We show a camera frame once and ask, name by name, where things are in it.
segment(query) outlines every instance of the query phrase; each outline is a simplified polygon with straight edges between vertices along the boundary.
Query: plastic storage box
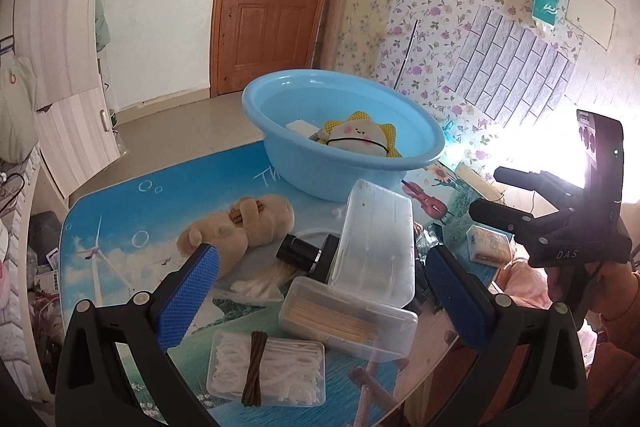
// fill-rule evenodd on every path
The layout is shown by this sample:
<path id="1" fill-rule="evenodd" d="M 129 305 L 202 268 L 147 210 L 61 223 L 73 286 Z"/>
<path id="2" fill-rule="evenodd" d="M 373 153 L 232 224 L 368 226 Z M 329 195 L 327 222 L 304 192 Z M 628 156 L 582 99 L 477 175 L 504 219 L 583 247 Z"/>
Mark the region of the plastic storage box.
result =
<path id="1" fill-rule="evenodd" d="M 415 313 L 340 292 L 297 277 L 280 309 L 280 327 L 366 360 L 404 359 L 411 350 Z"/>
<path id="2" fill-rule="evenodd" d="M 241 400 L 250 352 L 251 335 L 216 331 L 211 344 L 207 391 L 220 398 Z M 324 346 L 317 342 L 268 338 L 260 363 L 260 387 L 262 405 L 322 405 L 326 399 Z"/>
<path id="3" fill-rule="evenodd" d="M 358 180 L 327 283 L 370 301 L 402 308 L 415 293 L 411 200 Z"/>

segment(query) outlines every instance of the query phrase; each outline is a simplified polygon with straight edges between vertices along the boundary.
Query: cinnamon stick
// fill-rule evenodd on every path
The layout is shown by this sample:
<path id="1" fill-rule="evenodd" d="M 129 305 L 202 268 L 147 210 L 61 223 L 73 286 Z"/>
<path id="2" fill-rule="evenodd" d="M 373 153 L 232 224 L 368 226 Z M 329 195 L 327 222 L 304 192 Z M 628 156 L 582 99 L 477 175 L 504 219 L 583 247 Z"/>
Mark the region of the cinnamon stick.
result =
<path id="1" fill-rule="evenodd" d="M 256 200 L 255 202 L 258 205 L 258 212 L 263 211 L 264 205 L 260 203 L 259 200 Z M 242 212 L 240 212 L 240 210 L 229 212 L 229 218 L 231 219 L 234 225 L 240 225 L 240 223 L 242 223 Z"/>

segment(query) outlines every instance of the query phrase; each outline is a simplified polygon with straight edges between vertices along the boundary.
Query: wind turbine print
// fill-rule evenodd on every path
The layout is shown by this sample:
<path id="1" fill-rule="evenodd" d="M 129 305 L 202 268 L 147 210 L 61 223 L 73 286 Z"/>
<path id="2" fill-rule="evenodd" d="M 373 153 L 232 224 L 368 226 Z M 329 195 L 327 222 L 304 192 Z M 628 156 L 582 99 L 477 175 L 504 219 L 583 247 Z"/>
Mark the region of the wind turbine print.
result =
<path id="1" fill-rule="evenodd" d="M 88 250 L 79 250 L 78 253 L 84 255 L 84 258 L 91 261 L 91 270 L 94 279 L 94 291 L 95 291 L 95 305 L 97 307 L 102 306 L 102 292 L 100 290 L 100 278 L 98 277 L 98 257 L 102 259 L 105 264 L 111 269 L 111 271 L 127 286 L 129 289 L 129 297 L 135 293 L 133 284 L 122 273 L 115 269 L 113 264 L 107 259 L 105 254 L 100 250 L 100 226 L 102 225 L 102 214 L 100 214 L 100 221 L 98 221 L 98 230 L 95 233 L 95 246 Z"/>

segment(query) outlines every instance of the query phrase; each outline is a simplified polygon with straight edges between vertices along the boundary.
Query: tied brown string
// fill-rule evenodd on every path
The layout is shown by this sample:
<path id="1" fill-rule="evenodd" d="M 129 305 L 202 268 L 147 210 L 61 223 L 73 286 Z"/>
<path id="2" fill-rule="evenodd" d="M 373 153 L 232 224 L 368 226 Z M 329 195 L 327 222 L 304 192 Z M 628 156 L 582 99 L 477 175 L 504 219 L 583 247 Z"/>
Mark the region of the tied brown string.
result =
<path id="1" fill-rule="evenodd" d="M 242 405 L 245 407 L 262 404 L 260 395 L 260 362 L 264 353 L 264 346 L 267 344 L 269 335 L 263 331 L 253 331 L 251 333 L 251 356 L 249 358 L 249 368 L 246 372 L 246 384 L 242 390 Z"/>

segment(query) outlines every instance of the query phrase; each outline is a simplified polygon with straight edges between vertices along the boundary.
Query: table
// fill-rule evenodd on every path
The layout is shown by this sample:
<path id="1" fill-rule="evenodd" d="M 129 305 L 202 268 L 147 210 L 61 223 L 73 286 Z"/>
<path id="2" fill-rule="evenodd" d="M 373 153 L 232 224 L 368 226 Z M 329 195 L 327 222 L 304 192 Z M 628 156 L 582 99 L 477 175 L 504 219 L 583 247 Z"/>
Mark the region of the table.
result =
<path id="1" fill-rule="evenodd" d="M 463 265 L 488 283 L 495 269 L 471 264 L 465 232 L 471 224 L 468 204 L 479 193 L 439 164 L 409 172 L 414 196 L 414 219 L 433 220 L 430 200 L 420 190 L 446 205 L 442 216 L 446 243 Z M 195 219 L 228 208 L 240 196 L 260 197 L 277 192 L 294 208 L 294 233 L 308 229 L 341 230 L 341 206 L 322 201 L 293 188 L 271 167 L 261 142 L 198 158 L 148 176 L 100 190 L 81 198 L 68 214 L 61 240 L 61 295 L 68 323 L 76 302 L 98 295 L 104 305 L 126 302 L 140 290 L 152 291 L 164 276 L 177 269 L 182 258 L 175 248 L 177 235 Z M 80 252 L 98 245 L 100 255 L 87 260 Z M 230 281 L 248 277 L 273 262 L 278 245 L 248 252 L 241 263 L 210 291 L 180 346 L 169 350 L 184 380 L 200 402 L 223 427 L 322 426 L 366 427 L 379 421 L 418 387 L 433 371 L 455 339 L 444 312 L 433 313 L 427 303 L 418 320 L 411 353 L 404 360 L 373 363 L 326 350 L 326 403 L 321 407 L 244 408 L 207 392 L 206 377 L 214 330 L 263 330 L 286 336 L 278 327 L 282 293 L 276 288 L 261 302 L 234 296 Z M 92 264 L 98 278 L 94 279 Z M 121 349 L 124 367 L 136 396 L 149 415 L 160 413 L 137 372 L 133 359 Z"/>

